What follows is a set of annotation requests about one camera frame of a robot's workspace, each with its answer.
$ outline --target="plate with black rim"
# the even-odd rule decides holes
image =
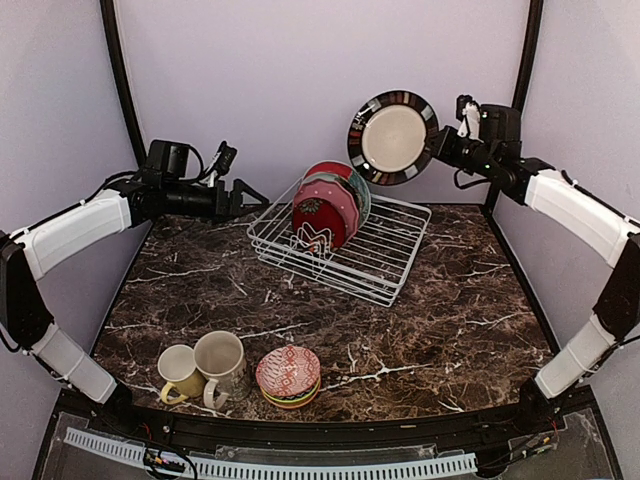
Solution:
[[[405,90],[385,92],[365,103],[353,118],[349,158],[368,182],[398,185],[427,167],[428,140],[437,133],[438,118],[424,98]]]

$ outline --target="stacked bowl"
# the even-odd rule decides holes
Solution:
[[[267,402],[285,410],[300,408],[318,395],[320,360],[307,348],[278,348],[260,361],[256,380]]]

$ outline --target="white mug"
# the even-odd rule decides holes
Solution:
[[[196,367],[209,380],[203,393],[207,408],[219,410],[227,400],[238,401],[249,395],[251,385],[244,347],[233,333],[207,333],[196,343],[194,354]]]

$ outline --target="yellow mug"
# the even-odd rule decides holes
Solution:
[[[160,399],[167,405],[199,397],[204,391],[206,380],[196,367],[193,349],[187,345],[173,345],[162,352],[158,372],[167,381],[160,392]],[[177,397],[169,398],[172,390],[178,392]]]

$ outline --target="mug handle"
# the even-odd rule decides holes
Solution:
[[[229,398],[229,394],[227,392],[221,392],[218,399],[214,400],[214,395],[216,393],[217,386],[218,386],[218,380],[215,378],[212,378],[211,380],[209,380],[209,382],[204,388],[204,394],[203,394],[204,405],[207,408],[211,408],[212,410],[219,410],[220,408],[222,408],[222,406],[224,405],[224,402],[226,402],[227,398]]]
[[[162,391],[160,392],[160,400],[162,400],[167,405],[175,405],[176,403],[184,402],[187,398],[186,395],[180,394],[180,396],[176,398],[169,398],[169,392],[176,388],[175,383],[167,382],[164,387],[162,387]]]

